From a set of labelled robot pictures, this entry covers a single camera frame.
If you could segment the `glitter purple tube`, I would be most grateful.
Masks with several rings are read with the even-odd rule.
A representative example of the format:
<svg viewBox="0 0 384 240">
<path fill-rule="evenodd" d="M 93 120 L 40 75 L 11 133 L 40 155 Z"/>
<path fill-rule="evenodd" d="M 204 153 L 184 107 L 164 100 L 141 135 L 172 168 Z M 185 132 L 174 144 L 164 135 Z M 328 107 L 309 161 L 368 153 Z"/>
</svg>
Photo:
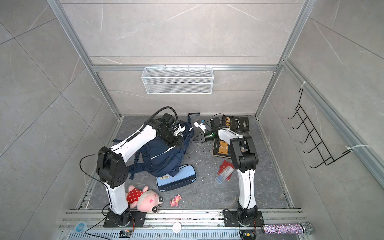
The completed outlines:
<svg viewBox="0 0 384 240">
<path fill-rule="evenodd" d="M 307 234 L 311 235 L 314 233 L 314 227 L 310 223 L 299 223 L 299 224 L 272 224 L 263 225 L 262 230 L 265 234 Z"/>
</svg>

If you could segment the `black book gold title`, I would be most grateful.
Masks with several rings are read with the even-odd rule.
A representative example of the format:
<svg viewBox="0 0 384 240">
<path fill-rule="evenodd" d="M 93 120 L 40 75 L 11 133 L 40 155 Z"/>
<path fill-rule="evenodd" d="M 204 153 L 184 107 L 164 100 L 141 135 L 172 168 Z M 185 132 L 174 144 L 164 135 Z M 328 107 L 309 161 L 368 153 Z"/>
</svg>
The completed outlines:
<svg viewBox="0 0 384 240">
<path fill-rule="evenodd" d="M 237 133 L 249 133 L 249 118 L 242 116 L 223 116 L 223 125 Z"/>
</svg>

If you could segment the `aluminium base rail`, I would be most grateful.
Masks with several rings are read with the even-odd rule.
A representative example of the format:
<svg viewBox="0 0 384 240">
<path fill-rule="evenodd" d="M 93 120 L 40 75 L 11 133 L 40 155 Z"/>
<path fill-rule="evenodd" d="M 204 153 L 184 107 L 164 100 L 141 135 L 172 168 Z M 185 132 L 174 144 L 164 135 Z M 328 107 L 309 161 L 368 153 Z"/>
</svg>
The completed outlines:
<svg viewBox="0 0 384 240">
<path fill-rule="evenodd" d="M 314 233 L 300 209 L 262 209 L 255 220 L 241 224 L 235 210 L 168 209 L 131 212 L 125 227 L 101 210 L 68 210 L 58 221 L 62 240 L 307 240 Z"/>
</svg>

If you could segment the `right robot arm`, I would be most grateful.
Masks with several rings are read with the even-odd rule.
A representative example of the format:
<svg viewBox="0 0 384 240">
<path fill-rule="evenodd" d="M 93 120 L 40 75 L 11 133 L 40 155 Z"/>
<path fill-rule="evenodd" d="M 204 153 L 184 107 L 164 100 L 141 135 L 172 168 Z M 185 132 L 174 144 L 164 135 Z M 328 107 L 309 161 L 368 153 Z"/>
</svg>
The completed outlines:
<svg viewBox="0 0 384 240">
<path fill-rule="evenodd" d="M 219 139 L 229 145 L 230 156 L 234 170 L 238 173 L 240 196 L 238 199 L 237 216 L 242 225 L 249 225 L 258 217 L 258 207 L 255 200 L 254 176 L 259 158 L 253 138 L 243 136 L 222 125 L 219 118 L 210 119 L 210 131 L 206 122 L 197 120 L 193 127 L 197 129 L 194 142 L 205 143 Z"/>
</svg>

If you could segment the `small pink toy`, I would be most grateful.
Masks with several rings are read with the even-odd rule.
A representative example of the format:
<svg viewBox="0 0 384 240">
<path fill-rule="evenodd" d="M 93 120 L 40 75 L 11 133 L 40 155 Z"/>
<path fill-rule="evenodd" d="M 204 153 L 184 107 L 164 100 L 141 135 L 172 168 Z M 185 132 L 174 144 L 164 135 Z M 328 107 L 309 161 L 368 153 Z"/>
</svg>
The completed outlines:
<svg viewBox="0 0 384 240">
<path fill-rule="evenodd" d="M 181 195 L 176 195 L 173 199 L 170 201 L 171 207 L 178 207 L 179 206 L 179 201 L 182 200 Z"/>
</svg>

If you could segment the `white round cap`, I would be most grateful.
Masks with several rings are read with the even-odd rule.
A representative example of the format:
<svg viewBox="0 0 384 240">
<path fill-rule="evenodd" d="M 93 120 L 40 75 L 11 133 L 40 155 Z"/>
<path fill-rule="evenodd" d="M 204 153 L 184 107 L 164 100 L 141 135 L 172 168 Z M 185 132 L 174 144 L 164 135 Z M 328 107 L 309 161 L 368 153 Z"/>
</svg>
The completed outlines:
<svg viewBox="0 0 384 240">
<path fill-rule="evenodd" d="M 180 233 L 181 232 L 181 230 L 182 230 L 182 224 L 180 223 L 180 222 L 175 222 L 175 223 L 173 223 L 173 225 L 172 225 L 172 231 L 174 232 L 174 233 Z"/>
</svg>

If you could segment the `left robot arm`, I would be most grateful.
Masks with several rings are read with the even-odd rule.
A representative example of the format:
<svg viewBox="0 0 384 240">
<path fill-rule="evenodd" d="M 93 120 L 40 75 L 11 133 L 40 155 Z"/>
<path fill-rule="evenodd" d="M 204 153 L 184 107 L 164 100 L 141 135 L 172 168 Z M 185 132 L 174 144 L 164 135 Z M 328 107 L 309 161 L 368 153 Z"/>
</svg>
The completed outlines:
<svg viewBox="0 0 384 240">
<path fill-rule="evenodd" d="M 175 176 L 194 133 L 191 124 L 180 121 L 176 113 L 157 118 L 163 110 L 175 111 L 169 106 L 159 109 L 132 135 L 110 148 L 102 147 L 96 154 L 96 180 L 106 188 L 109 198 L 107 216 L 119 226 L 129 223 L 130 210 L 138 205 L 127 199 L 127 179 L 141 172 L 155 177 Z"/>
</svg>

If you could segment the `navy blue student backpack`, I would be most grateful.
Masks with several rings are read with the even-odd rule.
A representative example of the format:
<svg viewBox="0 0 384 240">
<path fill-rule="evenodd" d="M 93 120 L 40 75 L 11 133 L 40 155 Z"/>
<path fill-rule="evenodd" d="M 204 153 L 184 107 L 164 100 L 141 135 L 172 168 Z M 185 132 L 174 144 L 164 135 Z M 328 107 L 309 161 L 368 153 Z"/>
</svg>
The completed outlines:
<svg viewBox="0 0 384 240">
<path fill-rule="evenodd" d="M 136 173 L 140 172 L 162 177 L 166 174 L 174 176 L 179 171 L 179 166 L 194 135 L 194 128 L 190 120 L 181 121 L 177 114 L 172 116 L 165 113 L 162 117 L 155 118 L 158 113 L 166 109 L 174 111 L 171 107 L 156 111 L 134 134 L 112 146 L 108 152 L 112 159 L 122 160 L 123 164 L 134 156 L 134 163 L 127 167 L 131 180 Z M 166 126 L 173 129 L 175 124 L 184 125 L 186 129 L 179 134 L 183 137 L 182 144 L 178 147 L 170 147 L 157 136 L 157 128 Z"/>
</svg>

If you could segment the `red card box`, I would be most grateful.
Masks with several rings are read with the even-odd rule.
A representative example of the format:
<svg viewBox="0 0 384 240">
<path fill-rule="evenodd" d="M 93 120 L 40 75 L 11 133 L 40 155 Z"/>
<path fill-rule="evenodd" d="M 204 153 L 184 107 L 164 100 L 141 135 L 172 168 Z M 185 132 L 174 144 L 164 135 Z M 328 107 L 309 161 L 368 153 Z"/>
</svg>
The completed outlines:
<svg viewBox="0 0 384 240">
<path fill-rule="evenodd" d="M 223 171 L 225 171 L 228 167 L 229 170 L 231 170 L 231 173 L 230 174 L 226 174 L 226 180 L 230 180 L 231 176 L 232 176 L 232 173 L 234 171 L 234 166 L 232 163 L 228 162 L 228 161 L 223 161 L 223 163 L 220 165 L 219 167 L 219 171 L 218 171 L 218 175 L 220 175 Z"/>
</svg>

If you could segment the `pink pig plush toy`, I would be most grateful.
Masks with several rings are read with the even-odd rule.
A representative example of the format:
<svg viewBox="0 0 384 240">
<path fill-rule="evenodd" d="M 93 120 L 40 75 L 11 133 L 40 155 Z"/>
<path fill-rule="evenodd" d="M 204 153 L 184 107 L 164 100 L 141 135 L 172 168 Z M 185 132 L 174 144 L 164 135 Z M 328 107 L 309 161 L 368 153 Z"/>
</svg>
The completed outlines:
<svg viewBox="0 0 384 240">
<path fill-rule="evenodd" d="M 144 213 L 156 213 L 164 202 L 164 199 L 156 192 L 149 190 L 148 186 L 139 190 L 130 185 L 126 193 L 126 199 L 131 209 L 136 208 Z"/>
</svg>

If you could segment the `blue pencil case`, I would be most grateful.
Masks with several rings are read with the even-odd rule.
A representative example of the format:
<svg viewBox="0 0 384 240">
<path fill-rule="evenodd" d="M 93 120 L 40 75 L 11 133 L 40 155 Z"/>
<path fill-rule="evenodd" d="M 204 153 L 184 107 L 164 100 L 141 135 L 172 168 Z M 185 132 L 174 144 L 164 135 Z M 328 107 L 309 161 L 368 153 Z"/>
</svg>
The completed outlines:
<svg viewBox="0 0 384 240">
<path fill-rule="evenodd" d="M 176 175 L 166 174 L 157 177 L 157 187 L 161 192 L 169 192 L 192 184 L 197 179 L 197 173 L 192 165 L 182 165 Z"/>
</svg>

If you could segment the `brown black book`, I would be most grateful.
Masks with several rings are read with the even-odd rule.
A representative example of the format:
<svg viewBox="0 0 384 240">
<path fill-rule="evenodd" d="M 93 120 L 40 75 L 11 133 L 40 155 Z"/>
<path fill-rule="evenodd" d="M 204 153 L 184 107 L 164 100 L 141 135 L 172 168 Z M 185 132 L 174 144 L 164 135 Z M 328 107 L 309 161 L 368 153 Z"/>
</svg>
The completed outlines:
<svg viewBox="0 0 384 240">
<path fill-rule="evenodd" d="M 213 154 L 214 157 L 221 157 L 221 158 L 226 158 L 230 159 L 231 158 L 231 153 L 229 149 L 229 144 L 221 141 L 219 139 L 214 140 L 214 145 L 213 145 Z"/>
</svg>

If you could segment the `blue tape roll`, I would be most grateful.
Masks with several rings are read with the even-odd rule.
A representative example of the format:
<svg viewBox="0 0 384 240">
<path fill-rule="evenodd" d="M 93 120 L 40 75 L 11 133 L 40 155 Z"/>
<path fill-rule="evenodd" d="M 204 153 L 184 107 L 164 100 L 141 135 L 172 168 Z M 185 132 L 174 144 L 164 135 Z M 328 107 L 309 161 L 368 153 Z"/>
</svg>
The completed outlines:
<svg viewBox="0 0 384 240">
<path fill-rule="evenodd" d="M 87 223 L 79 222 L 76 224 L 74 231 L 78 234 L 83 234 L 87 230 L 87 227 L 88 227 Z"/>
</svg>

